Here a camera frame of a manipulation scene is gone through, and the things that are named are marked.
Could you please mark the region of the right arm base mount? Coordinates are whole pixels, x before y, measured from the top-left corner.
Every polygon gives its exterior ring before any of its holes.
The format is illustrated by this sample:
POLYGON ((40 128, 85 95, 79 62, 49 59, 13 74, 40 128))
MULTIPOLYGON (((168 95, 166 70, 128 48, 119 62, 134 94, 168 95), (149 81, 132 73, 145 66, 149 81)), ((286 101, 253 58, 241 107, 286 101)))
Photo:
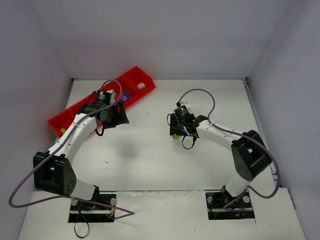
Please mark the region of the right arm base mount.
POLYGON ((225 187, 221 190, 206 191, 205 201, 207 216, 210 221, 255 218, 248 190, 242 191, 236 197, 232 197, 225 187))

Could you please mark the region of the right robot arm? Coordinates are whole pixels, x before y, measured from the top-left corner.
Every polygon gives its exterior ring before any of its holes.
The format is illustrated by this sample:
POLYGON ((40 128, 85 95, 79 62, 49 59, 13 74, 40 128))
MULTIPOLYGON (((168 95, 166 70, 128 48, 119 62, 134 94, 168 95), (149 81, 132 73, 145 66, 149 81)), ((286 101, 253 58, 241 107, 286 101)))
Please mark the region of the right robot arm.
POLYGON ((236 175, 221 188, 228 201, 240 195, 272 163, 271 157, 261 147, 264 143, 256 131, 222 131, 221 126, 209 123, 206 116, 195 117, 186 105, 180 102, 176 105, 177 108, 169 115, 171 136, 192 137, 193 142, 197 139, 211 141, 232 153, 236 175))

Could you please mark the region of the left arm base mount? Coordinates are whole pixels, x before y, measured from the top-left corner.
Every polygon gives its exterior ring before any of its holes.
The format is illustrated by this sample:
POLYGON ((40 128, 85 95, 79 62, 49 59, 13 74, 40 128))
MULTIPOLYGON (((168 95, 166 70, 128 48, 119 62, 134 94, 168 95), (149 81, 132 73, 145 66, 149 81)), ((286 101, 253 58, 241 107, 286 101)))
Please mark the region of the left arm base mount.
POLYGON ((113 223, 115 211, 111 207, 72 200, 68 223, 113 223))

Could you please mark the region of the green lego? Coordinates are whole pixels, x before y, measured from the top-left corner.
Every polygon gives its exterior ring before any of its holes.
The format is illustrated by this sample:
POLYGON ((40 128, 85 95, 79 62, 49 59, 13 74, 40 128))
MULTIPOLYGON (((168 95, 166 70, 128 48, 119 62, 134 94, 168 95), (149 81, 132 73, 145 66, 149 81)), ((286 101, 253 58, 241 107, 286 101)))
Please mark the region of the green lego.
POLYGON ((177 139, 179 139, 179 136, 178 136, 177 134, 174 134, 174 135, 172 136, 172 138, 173 138, 174 140, 177 140, 177 139))

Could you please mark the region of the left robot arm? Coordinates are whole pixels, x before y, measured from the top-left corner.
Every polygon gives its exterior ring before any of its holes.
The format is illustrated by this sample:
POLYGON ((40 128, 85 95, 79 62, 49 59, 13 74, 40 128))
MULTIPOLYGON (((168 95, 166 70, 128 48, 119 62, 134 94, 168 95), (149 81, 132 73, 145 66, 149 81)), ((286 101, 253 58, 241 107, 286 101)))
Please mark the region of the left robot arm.
POLYGON ((99 125, 106 130, 129 123, 124 102, 116 101, 115 95, 113 89, 98 90, 95 100, 77 111, 63 136, 46 152, 35 154, 33 178, 36 189, 88 201, 100 198, 99 187, 79 180, 72 163, 82 144, 91 133, 97 132, 99 125))

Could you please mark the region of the white curved lego brick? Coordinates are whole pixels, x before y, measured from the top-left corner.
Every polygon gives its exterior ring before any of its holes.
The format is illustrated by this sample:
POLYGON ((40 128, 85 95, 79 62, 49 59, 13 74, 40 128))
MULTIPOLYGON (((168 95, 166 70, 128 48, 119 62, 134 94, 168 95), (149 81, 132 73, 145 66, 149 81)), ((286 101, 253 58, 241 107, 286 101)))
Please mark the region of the white curved lego brick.
POLYGON ((141 82, 141 83, 139 83, 138 85, 137 85, 137 88, 139 89, 139 90, 142 90, 142 89, 144 89, 146 87, 146 85, 143 83, 143 82, 141 82))

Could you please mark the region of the purple lego brick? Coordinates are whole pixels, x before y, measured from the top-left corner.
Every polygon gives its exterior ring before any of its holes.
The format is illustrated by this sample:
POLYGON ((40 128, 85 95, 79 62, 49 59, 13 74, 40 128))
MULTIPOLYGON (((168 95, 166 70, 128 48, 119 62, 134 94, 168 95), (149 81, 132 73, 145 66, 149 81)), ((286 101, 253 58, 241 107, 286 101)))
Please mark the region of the purple lego brick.
POLYGON ((130 100, 132 98, 132 95, 127 92, 127 91, 123 91, 120 95, 120 99, 125 103, 127 102, 128 100, 130 100))

